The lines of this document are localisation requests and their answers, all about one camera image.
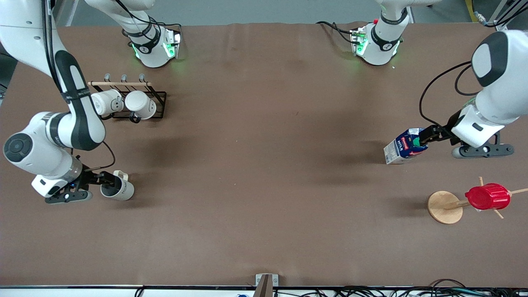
red cup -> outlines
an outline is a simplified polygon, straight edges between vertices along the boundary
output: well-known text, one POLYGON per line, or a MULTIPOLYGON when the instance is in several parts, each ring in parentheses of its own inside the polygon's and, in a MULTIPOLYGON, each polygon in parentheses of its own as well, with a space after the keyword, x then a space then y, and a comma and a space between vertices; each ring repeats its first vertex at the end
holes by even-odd
POLYGON ((480 210, 503 209, 510 204, 510 193, 498 183, 488 183, 471 188, 466 198, 474 208, 480 210))

wooden peg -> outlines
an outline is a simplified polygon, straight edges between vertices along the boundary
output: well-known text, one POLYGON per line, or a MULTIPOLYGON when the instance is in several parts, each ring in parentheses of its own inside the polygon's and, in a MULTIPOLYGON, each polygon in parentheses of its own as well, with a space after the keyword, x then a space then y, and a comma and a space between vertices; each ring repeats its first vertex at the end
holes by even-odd
POLYGON ((498 212, 498 210, 494 209, 493 212, 496 213, 499 218, 504 219, 504 217, 501 215, 500 212, 498 212))
POLYGON ((461 201, 451 202, 449 204, 444 205, 444 209, 445 210, 453 210, 455 208, 466 207, 466 206, 470 206, 470 205, 471 204, 469 204, 469 201, 461 200, 461 201))
POLYGON ((518 193, 522 193, 522 192, 528 192, 528 188, 526 188, 526 189, 521 189, 521 190, 511 191, 511 192, 510 192, 510 195, 518 194, 518 193))

round wooden base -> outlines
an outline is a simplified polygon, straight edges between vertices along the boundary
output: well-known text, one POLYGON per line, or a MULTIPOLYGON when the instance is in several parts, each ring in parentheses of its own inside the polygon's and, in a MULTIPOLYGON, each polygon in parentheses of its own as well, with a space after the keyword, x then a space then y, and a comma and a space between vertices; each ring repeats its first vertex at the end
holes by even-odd
POLYGON ((458 201, 460 200, 455 195, 446 191, 438 191, 429 197, 429 200, 427 201, 427 210, 437 222, 442 224, 454 224, 462 218, 462 207, 446 210, 444 209, 444 206, 458 201))

mug handle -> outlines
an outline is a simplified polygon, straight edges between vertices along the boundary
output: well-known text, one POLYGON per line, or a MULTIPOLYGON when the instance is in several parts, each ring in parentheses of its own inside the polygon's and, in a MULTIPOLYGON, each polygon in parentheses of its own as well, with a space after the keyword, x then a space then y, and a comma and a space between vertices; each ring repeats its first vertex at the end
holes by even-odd
POLYGON ((128 174, 121 170, 114 170, 113 175, 128 181, 128 174))
POLYGON ((139 123, 139 121, 141 120, 141 118, 140 118, 140 117, 136 117, 136 118, 135 118, 135 117, 134 117, 135 114, 136 114, 135 112, 131 112, 131 113, 130 113, 130 117, 129 117, 129 119, 130 119, 130 121, 131 121, 132 123, 137 124, 137 123, 139 123))

metal bracket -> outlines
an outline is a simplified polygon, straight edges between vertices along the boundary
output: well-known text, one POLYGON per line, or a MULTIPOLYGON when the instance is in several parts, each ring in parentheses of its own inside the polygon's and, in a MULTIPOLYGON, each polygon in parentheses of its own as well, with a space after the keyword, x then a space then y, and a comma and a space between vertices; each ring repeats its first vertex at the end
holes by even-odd
POLYGON ((513 149, 513 145, 501 143, 500 132, 497 132, 494 136, 495 143, 491 143, 488 140, 481 147, 477 148, 463 143, 462 146, 453 149, 452 155, 457 159, 472 159, 479 157, 504 157, 509 156, 515 152, 515 150, 513 149))
POLYGON ((259 285, 260 279, 262 278, 262 276, 264 276, 266 274, 269 274, 271 276, 271 279, 273 280, 273 282, 272 282, 273 286, 278 286, 279 285, 279 275, 278 274, 259 273, 259 274, 255 275, 255 286, 259 285))
POLYGON ((57 203, 68 203, 68 202, 77 202, 77 201, 87 201, 92 198, 93 194, 90 191, 79 190, 75 192, 66 191, 60 193, 59 195, 53 195, 46 198, 44 201, 47 204, 57 204, 57 203))
POLYGON ((357 30, 350 30, 350 41, 352 41, 352 53, 354 54, 354 57, 358 54, 363 54, 364 48, 368 43, 368 39, 366 36, 366 26, 357 28, 357 30))
MULTIPOLYGON (((139 82, 127 82, 127 75, 121 76, 121 82, 112 82, 110 81, 110 74, 105 74, 105 80, 102 82, 95 82, 95 81, 88 81, 88 86, 93 87, 97 92, 102 92, 103 89, 101 86, 106 86, 110 89, 114 89, 118 91, 121 94, 122 98, 125 98, 128 93, 131 91, 137 91, 136 87, 138 88, 144 88, 143 92, 156 103, 156 113, 152 118, 163 118, 165 114, 165 104, 167 102, 167 92, 165 91, 157 91, 152 86, 152 83, 145 80, 145 75, 141 73, 139 75, 139 82)), ((120 112, 111 113, 106 117, 101 117, 102 120, 107 120, 111 118, 130 118, 130 121, 137 124, 139 121, 137 118, 132 119, 131 112, 124 108, 120 112)))

